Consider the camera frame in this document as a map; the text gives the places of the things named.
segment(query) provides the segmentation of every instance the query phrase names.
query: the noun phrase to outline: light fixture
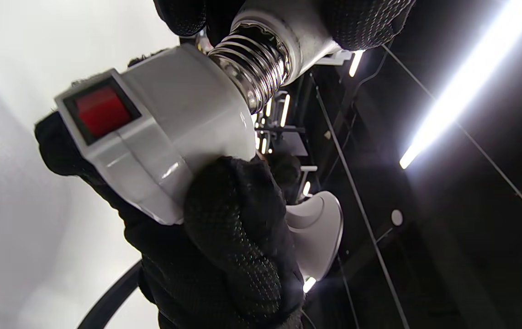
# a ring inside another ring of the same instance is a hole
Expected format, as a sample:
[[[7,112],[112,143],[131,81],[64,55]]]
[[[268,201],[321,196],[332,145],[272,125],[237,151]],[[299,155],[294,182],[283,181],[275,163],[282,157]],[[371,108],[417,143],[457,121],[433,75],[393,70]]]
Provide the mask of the light fixture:
[[[267,151],[267,138],[263,138],[263,145],[261,146],[261,153],[265,154]]]
[[[313,287],[313,285],[315,285],[315,283],[316,283],[316,280],[313,277],[310,276],[305,281],[305,283],[303,283],[303,292],[307,293],[311,289],[311,287]]]
[[[392,221],[393,225],[401,226],[403,223],[403,213],[401,210],[395,209],[390,213],[390,221]]]
[[[269,102],[267,102],[267,111],[265,111],[267,117],[271,115],[271,102],[273,102],[273,98],[269,98]]]
[[[280,126],[285,127],[285,121],[287,120],[287,111],[290,107],[290,95],[285,96],[285,104],[283,105],[283,114],[281,115]]]
[[[362,58],[364,50],[357,50],[354,52],[354,58],[352,60],[352,64],[350,64],[350,71],[348,74],[350,77],[354,77],[356,74],[356,70],[359,68],[360,59]]]
[[[306,181],[305,185],[303,186],[303,195],[304,196],[307,196],[307,194],[309,193],[310,187],[311,187],[311,183],[309,183],[309,181]]]
[[[399,164],[407,168],[465,110],[522,34],[522,0],[510,0],[417,131]]]

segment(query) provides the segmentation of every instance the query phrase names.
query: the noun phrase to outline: black ceiling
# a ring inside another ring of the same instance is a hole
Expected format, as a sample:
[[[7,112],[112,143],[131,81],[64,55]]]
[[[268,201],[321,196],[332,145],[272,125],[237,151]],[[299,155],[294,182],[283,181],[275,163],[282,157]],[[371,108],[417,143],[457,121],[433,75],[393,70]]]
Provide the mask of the black ceiling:
[[[438,96],[501,6],[418,0],[390,48]],[[357,89],[383,58],[376,77]],[[310,179],[344,211],[339,256],[352,301],[334,263],[308,295],[317,327],[354,327],[354,309],[361,328],[401,328],[397,303],[412,328],[522,327],[522,200],[455,125],[402,170],[399,158],[432,100],[381,48],[364,54],[354,78],[349,65],[314,67],[288,87],[290,118],[307,131],[310,156],[302,161],[319,166]],[[398,302],[327,134],[316,86]],[[522,192],[522,39],[459,123]],[[394,209],[405,217],[400,227],[390,222]]]

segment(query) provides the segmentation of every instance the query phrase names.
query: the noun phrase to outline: metal screw base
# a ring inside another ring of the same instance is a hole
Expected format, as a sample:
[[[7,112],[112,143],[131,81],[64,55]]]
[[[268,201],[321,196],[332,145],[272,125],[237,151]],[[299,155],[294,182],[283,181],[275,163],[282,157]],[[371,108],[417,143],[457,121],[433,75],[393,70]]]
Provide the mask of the metal screw base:
[[[265,106],[291,68],[277,36],[254,23],[238,25],[208,56],[236,85],[251,114]]]

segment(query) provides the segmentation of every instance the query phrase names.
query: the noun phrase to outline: black glove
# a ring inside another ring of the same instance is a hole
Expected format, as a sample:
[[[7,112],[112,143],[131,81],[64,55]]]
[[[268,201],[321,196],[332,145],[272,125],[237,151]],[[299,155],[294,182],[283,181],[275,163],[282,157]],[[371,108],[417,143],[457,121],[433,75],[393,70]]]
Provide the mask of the black glove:
[[[164,226],[106,184],[58,113],[35,135],[50,170],[81,177],[119,211],[125,238],[142,253],[140,288],[166,328],[299,327],[303,280],[280,189],[263,161],[210,164],[188,190],[184,225]]]
[[[244,0],[154,0],[157,13],[179,36],[204,27],[215,46],[230,32]],[[343,49],[369,49],[389,42],[407,19],[415,0],[322,0],[321,15]]]

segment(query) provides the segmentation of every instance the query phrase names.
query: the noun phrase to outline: white wall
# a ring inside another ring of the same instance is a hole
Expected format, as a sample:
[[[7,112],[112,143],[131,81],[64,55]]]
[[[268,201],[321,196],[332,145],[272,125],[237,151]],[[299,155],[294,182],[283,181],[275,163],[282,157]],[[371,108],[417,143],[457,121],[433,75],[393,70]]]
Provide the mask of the white wall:
[[[33,124],[70,81],[177,43],[151,0],[0,0],[0,329],[74,329],[138,260],[106,202],[46,169]],[[109,328],[156,313],[135,293]]]

